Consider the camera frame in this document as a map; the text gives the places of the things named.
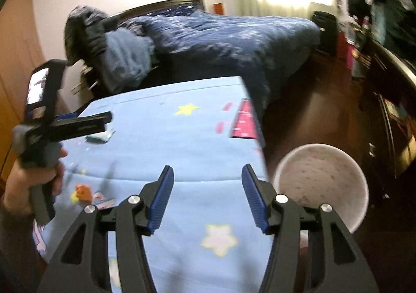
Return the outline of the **person's left hand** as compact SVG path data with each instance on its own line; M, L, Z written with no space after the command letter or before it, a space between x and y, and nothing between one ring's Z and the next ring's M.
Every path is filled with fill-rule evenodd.
M29 169L24 169L16 161L6 181L3 200L5 209L18 217L32 215L30 188L38 184L51 183L52 194L58 196L62 191L64 172L65 166L60 161L54 168Z

